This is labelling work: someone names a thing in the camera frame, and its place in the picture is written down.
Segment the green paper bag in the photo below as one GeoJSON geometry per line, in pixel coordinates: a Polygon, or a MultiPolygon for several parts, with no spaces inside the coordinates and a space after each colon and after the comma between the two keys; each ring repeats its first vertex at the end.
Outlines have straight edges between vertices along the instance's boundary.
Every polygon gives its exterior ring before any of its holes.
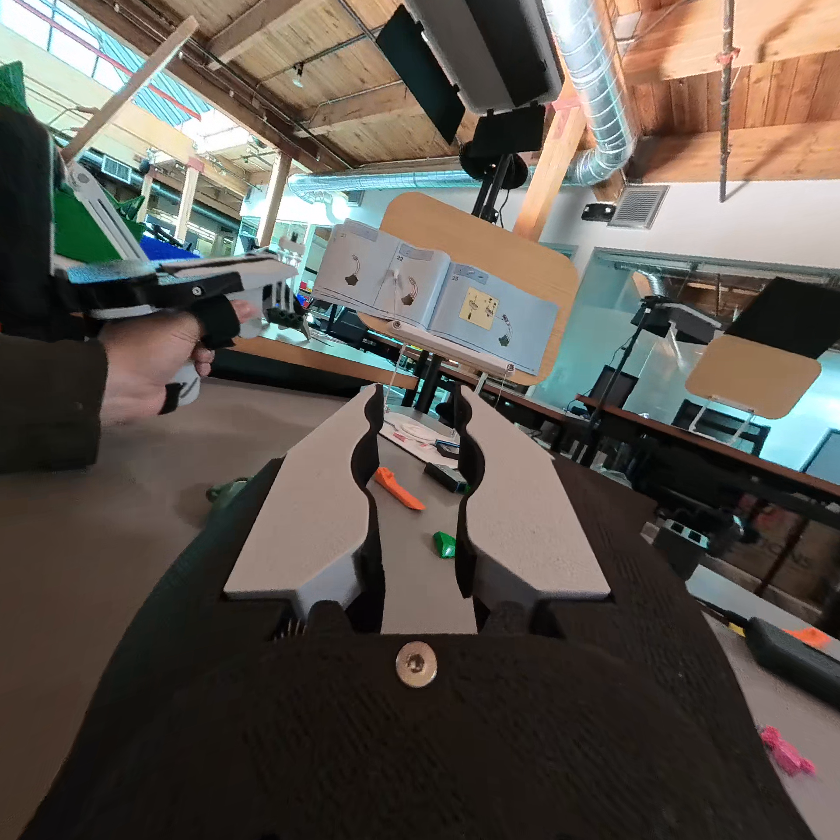
{"type": "MultiPolygon", "coordinates": [[[[82,264],[121,259],[70,187],[53,136],[29,110],[20,61],[2,65],[1,111],[2,270],[31,259],[46,266],[48,253],[82,264]]],[[[144,227],[109,197],[140,243],[144,227]]]]}

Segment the green brick with clear rods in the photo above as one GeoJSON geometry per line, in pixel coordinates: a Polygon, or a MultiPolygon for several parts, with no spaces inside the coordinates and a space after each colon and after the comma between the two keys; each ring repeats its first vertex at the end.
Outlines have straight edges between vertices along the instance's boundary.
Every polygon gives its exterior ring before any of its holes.
{"type": "Polygon", "coordinates": [[[312,338],[306,310],[288,280],[270,288],[264,316],[268,323],[276,325],[279,329],[297,330],[307,341],[312,338]]]}

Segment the person's left hand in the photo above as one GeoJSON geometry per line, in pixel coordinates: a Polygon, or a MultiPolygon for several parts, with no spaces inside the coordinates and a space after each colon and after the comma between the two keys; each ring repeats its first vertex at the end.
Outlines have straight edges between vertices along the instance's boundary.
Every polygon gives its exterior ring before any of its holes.
{"type": "Polygon", "coordinates": [[[157,312],[108,322],[98,340],[108,361],[101,425],[127,424],[160,414],[166,387],[182,368],[211,371],[215,352],[203,341],[205,324],[189,311],[157,312]]]}

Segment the black power bank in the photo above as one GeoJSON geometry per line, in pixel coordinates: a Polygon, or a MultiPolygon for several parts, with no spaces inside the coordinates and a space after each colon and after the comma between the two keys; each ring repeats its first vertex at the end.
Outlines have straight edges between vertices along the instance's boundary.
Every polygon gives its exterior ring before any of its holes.
{"type": "Polygon", "coordinates": [[[743,628],[755,662],[828,706],[839,709],[839,662],[758,617],[743,628]]]}

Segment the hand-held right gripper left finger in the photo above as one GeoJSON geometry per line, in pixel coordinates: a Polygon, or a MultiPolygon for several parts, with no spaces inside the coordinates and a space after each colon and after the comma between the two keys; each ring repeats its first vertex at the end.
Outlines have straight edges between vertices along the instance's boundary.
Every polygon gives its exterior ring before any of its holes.
{"type": "Polygon", "coordinates": [[[385,573],[375,499],[382,385],[367,385],[288,450],[224,585],[231,600],[280,600],[306,622],[336,602],[363,634],[382,630],[385,573]]]}

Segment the black light panel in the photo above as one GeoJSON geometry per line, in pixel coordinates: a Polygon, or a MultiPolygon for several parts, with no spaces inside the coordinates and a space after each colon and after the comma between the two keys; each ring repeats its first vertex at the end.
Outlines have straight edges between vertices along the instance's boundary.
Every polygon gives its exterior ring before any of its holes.
{"type": "Polygon", "coordinates": [[[542,2],[404,2],[375,43],[447,143],[470,113],[472,158],[540,151],[564,80],[542,2]]]}
{"type": "Polygon", "coordinates": [[[708,345],[721,332],[719,321],[691,306],[661,296],[643,298],[631,323],[638,332],[648,332],[659,338],[673,333],[678,343],[708,345]]]}

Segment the black light stand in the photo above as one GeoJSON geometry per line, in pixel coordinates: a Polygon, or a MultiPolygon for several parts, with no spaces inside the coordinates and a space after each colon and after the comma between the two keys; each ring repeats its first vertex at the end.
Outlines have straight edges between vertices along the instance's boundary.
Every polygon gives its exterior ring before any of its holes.
{"type": "MultiPolygon", "coordinates": [[[[516,153],[506,153],[498,157],[478,157],[471,153],[472,143],[467,143],[458,159],[465,172],[471,176],[480,177],[478,196],[471,214],[490,224],[495,224],[499,218],[496,209],[498,194],[522,186],[529,176],[529,167],[525,160],[516,153]]],[[[422,414],[428,414],[438,388],[441,368],[444,363],[442,355],[421,352],[416,365],[415,375],[418,387],[406,392],[403,406],[410,406],[422,414]]]]}

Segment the black battery pack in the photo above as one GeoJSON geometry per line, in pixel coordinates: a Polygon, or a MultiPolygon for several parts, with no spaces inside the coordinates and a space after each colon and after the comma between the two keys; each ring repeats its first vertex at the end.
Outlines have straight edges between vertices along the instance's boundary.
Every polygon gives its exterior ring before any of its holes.
{"type": "Polygon", "coordinates": [[[455,467],[426,463],[423,472],[442,488],[452,493],[464,495],[469,490],[468,482],[455,467]]]}

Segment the person's left forearm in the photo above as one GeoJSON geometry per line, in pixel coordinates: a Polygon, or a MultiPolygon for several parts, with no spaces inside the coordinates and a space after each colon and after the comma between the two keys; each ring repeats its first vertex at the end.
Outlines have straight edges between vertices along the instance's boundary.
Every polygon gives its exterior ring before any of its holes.
{"type": "Polygon", "coordinates": [[[1,337],[1,473],[84,469],[98,458],[108,361],[100,342],[1,337]]]}

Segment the white wall vent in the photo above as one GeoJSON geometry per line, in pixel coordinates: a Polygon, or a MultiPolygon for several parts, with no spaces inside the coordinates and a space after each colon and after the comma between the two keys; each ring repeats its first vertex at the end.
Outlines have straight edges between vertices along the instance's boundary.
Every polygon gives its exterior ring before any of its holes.
{"type": "Polygon", "coordinates": [[[668,192],[667,184],[627,185],[607,225],[621,229],[651,229],[668,192]]]}

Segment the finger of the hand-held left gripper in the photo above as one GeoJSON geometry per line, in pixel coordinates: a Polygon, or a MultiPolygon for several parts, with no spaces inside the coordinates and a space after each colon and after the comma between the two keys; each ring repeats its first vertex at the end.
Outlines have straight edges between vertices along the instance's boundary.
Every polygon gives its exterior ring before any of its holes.
{"type": "Polygon", "coordinates": [[[297,278],[299,268],[289,264],[240,264],[243,291],[263,289],[297,278]]]}
{"type": "Polygon", "coordinates": [[[238,255],[213,259],[163,260],[158,274],[216,275],[237,272],[240,275],[289,275],[289,265],[277,255],[238,255]]]}

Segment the wood-edged grey table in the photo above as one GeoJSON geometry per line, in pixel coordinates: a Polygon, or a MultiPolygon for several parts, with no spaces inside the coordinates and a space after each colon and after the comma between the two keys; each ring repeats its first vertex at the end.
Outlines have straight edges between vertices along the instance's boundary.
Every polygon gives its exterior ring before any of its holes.
{"type": "Polygon", "coordinates": [[[232,347],[217,350],[214,362],[217,373],[285,381],[286,388],[298,390],[313,385],[335,386],[342,391],[354,388],[355,382],[411,390],[419,384],[411,372],[374,353],[357,350],[320,332],[308,339],[300,331],[268,323],[256,336],[239,337],[232,347]]]}

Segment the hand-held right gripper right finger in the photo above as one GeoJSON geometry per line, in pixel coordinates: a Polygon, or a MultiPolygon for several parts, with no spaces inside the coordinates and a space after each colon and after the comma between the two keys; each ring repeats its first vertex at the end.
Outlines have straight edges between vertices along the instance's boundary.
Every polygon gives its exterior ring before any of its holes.
{"type": "Polygon", "coordinates": [[[465,386],[455,430],[467,485],[455,571],[477,629],[506,603],[523,610],[529,627],[546,604],[608,602],[611,587],[552,456],[465,386]]]}

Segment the grey battery charger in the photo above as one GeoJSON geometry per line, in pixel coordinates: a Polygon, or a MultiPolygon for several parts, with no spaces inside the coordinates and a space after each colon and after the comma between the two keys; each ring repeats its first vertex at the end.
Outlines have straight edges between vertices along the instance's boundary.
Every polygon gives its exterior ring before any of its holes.
{"type": "Polygon", "coordinates": [[[673,519],[646,522],[642,536],[665,558],[669,568],[688,582],[707,556],[709,538],[673,519]]]}

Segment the wooden book stand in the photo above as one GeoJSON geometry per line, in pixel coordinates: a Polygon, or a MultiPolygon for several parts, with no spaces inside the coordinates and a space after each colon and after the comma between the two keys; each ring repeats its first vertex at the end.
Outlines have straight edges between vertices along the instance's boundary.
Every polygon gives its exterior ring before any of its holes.
{"type": "MultiPolygon", "coordinates": [[[[576,268],[567,256],[530,238],[507,231],[466,211],[439,201],[422,192],[402,192],[388,204],[380,229],[410,245],[424,249],[442,250],[455,262],[488,270],[512,286],[559,307],[547,347],[537,374],[517,372],[509,382],[536,385],[545,381],[553,371],[565,330],[570,319],[574,299],[580,287],[576,268]]],[[[455,373],[446,367],[445,359],[458,360],[453,353],[433,355],[423,347],[416,364],[416,383],[406,386],[402,405],[428,414],[440,381],[449,381],[450,389],[462,382],[473,385],[474,377],[455,373]]],[[[526,408],[535,416],[552,423],[559,430],[551,449],[560,451],[563,436],[570,435],[571,424],[582,432],[582,422],[569,419],[562,409],[550,408],[514,393],[506,386],[487,385],[489,394],[497,395],[497,410],[516,423],[521,423],[526,408]],[[503,408],[506,403],[520,401],[521,406],[510,415],[503,408]]]]}
{"type": "Polygon", "coordinates": [[[142,67],[125,81],[122,88],[113,93],[100,108],[95,109],[87,123],[77,131],[65,147],[59,150],[70,187],[121,259],[141,259],[144,257],[144,252],[111,203],[109,194],[100,188],[94,177],[84,170],[77,160],[92,145],[98,134],[126,109],[133,96],[146,88],[152,77],[167,67],[197,29],[198,22],[194,16],[191,15],[182,21],[142,67]]]}
{"type": "Polygon", "coordinates": [[[727,440],[734,446],[755,417],[787,416],[821,375],[818,360],[747,339],[722,334],[711,341],[686,378],[686,390],[701,400],[688,431],[710,439],[699,429],[711,403],[746,413],[727,440]]]}

